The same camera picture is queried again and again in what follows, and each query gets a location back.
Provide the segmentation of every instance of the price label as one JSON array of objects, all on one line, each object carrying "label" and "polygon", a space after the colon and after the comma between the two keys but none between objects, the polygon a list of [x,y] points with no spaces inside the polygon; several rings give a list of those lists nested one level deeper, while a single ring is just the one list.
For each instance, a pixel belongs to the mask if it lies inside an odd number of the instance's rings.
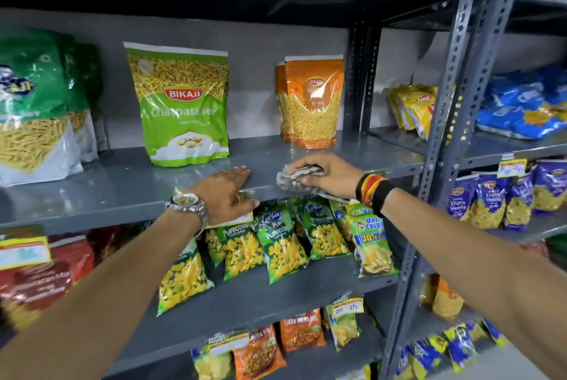
[{"label": "price label", "polygon": [[0,270],[51,262],[47,238],[14,238],[0,241]]},{"label": "price label", "polygon": [[526,173],[527,159],[503,160],[498,165],[498,178],[519,177]]},{"label": "price label", "polygon": [[336,319],[345,314],[364,313],[362,298],[351,298],[333,305],[333,317]]}]

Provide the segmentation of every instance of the silver watch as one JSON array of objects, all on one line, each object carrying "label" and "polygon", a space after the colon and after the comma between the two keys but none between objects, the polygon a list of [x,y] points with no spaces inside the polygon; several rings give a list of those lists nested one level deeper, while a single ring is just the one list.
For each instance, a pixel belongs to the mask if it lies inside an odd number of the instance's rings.
[{"label": "silver watch", "polygon": [[171,197],[169,207],[177,212],[195,212],[201,218],[201,230],[198,235],[207,227],[209,217],[205,203],[195,193],[181,193]]}]

